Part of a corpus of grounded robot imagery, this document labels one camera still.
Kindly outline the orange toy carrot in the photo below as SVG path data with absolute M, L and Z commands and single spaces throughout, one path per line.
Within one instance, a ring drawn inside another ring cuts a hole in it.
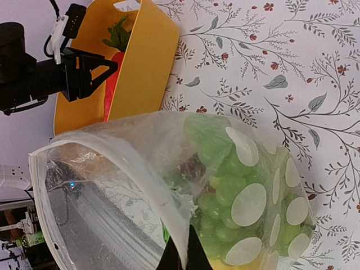
M 105 97 L 103 102 L 103 121 L 108 121 L 109 113 L 111 109 L 111 104 L 113 101 L 113 96 L 116 90 L 116 86 L 118 83 L 118 77 L 120 73 L 120 68 L 124 59 L 124 52 L 117 52 L 113 55 L 112 61 L 118 64 L 118 69 L 115 73 L 113 73 L 109 78 L 106 79 L 105 85 Z

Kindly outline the green toy grapes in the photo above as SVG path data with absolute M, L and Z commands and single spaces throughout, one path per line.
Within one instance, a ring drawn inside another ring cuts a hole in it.
M 314 221 L 288 150 L 223 116 L 189 115 L 183 132 L 195 145 L 186 179 L 195 188 L 193 224 L 208 258 L 228 266 L 262 254 L 298 259 Z

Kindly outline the green toy leafy vegetable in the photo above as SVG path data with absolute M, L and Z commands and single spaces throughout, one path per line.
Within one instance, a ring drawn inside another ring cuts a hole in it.
M 120 52 L 125 52 L 131 37 L 132 30 L 127 31 L 123 27 L 127 16 L 123 16 L 112 28 L 108 28 L 110 39 L 103 39 L 103 44 L 111 48 L 116 48 Z

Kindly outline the clear polka dot zip bag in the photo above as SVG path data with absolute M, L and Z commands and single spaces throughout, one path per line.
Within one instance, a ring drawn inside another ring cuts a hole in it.
M 161 269 L 170 237 L 186 269 L 197 206 L 185 166 L 195 145 L 183 123 L 195 114 L 158 111 L 98 123 L 62 133 L 29 155 L 39 222 L 60 269 Z M 289 269 L 297 260 L 262 254 L 231 266 L 206 257 L 213 269 Z

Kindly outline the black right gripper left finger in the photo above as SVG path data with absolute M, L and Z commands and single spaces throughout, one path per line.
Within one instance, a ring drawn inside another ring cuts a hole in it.
M 180 270 L 181 260 L 177 248 L 170 237 L 161 257 L 161 270 Z

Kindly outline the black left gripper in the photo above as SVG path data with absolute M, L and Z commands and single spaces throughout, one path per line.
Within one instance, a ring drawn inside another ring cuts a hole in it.
M 109 69 L 96 78 L 91 70 Z M 103 55 L 66 48 L 61 63 L 38 62 L 25 51 L 24 27 L 18 22 L 1 24 L 1 111 L 5 115 L 44 104 L 48 97 L 61 92 L 71 102 L 90 97 L 113 73 L 118 63 Z

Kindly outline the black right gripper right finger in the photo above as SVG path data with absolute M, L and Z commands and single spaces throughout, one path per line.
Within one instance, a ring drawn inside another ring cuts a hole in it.
M 187 270 L 213 270 L 193 225 L 189 230 L 187 256 Z

